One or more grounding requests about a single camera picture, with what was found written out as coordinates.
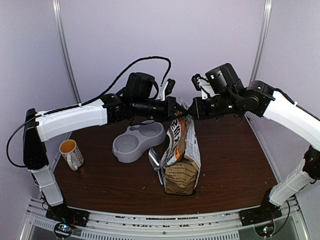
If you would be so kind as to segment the brown white pet food bag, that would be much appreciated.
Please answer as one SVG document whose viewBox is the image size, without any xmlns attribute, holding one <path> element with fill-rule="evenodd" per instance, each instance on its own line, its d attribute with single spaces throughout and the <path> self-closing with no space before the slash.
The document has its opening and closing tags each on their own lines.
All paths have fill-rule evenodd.
<svg viewBox="0 0 320 240">
<path fill-rule="evenodd" d="M 188 196 L 196 190 L 201 173 L 201 155 L 194 119 L 189 114 L 171 121 L 160 169 L 165 193 Z"/>
</svg>

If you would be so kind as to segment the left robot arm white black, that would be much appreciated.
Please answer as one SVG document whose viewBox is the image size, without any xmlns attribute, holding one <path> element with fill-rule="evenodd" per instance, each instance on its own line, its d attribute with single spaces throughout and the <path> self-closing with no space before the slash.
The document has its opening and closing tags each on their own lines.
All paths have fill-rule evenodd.
<svg viewBox="0 0 320 240">
<path fill-rule="evenodd" d="M 45 142 L 80 129 L 110 125 L 133 117 L 147 117 L 157 122 L 174 120 L 187 110 L 170 96 L 175 85 L 168 79 L 161 86 L 152 75 L 133 72 L 126 86 L 117 93 L 102 93 L 85 103 L 61 109 L 26 113 L 23 132 L 23 163 L 43 193 L 49 209 L 61 222 L 72 218 L 61 189 L 49 166 Z"/>
</svg>

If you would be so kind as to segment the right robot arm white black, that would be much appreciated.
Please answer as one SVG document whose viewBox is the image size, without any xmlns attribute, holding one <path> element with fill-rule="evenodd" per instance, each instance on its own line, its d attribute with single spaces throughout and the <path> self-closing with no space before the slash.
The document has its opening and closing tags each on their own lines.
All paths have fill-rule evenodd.
<svg viewBox="0 0 320 240">
<path fill-rule="evenodd" d="M 244 86 L 230 63 L 205 73 L 195 74 L 191 81 L 200 97 L 194 97 L 190 114 L 196 120 L 219 119 L 226 115 L 251 113 L 276 123 L 296 134 L 309 147 L 295 169 L 268 190 L 256 210 L 259 220 L 268 220 L 290 197 L 320 178 L 320 119 L 292 100 L 280 88 L 261 80 Z"/>
</svg>

